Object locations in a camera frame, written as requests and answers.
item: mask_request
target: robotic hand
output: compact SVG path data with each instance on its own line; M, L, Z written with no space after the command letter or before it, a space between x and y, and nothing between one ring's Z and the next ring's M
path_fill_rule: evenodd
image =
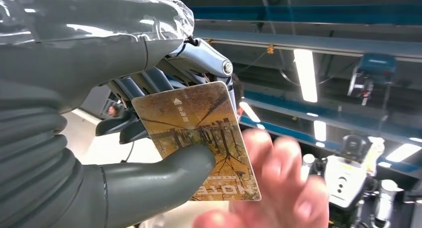
M193 14L180 1L0 0L0 18L0 227L127 227L204 182L215 158L203 146L155 164L82 165L58 134L60 114L107 84L127 110L97 135L142 138L130 100L173 88L156 65L186 85L230 89L231 63L191 38Z
M389 228L393 201L400 189L392 180L378 182L367 172L365 157L370 141L358 135L343 139L340 155L321 160L312 154L303 156L302 179L310 174L322 176L330 192L329 215L331 228L356 228L361 222L364 197L375 194L375 211L371 215L372 228Z

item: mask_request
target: plastic wrap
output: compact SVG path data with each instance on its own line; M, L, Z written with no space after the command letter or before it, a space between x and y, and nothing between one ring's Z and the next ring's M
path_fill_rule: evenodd
M178 40L193 34L179 0L0 0L0 45L129 35Z

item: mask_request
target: card image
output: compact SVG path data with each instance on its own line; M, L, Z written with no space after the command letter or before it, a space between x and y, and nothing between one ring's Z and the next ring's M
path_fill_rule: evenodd
M216 166L191 200L261 199L223 82L138 97L132 104L163 158L192 144L214 153Z

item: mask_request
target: human hand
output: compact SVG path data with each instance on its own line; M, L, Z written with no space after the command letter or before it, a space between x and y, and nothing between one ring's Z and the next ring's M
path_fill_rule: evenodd
M199 215L194 228L327 228L328 191L319 176L301 180L302 156L297 141L251 129L243 133L258 181L260 202L232 201L230 212Z

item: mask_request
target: fingernail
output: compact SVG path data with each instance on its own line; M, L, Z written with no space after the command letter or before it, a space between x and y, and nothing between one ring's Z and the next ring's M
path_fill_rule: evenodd
M280 176L281 162L278 159L272 159L267 166L271 173L273 173L276 177Z
M256 132L255 139L260 142L265 142L268 140L268 134L263 131Z
M299 208L298 212L301 217L308 219L311 216L312 213L312 206L309 202L303 202Z

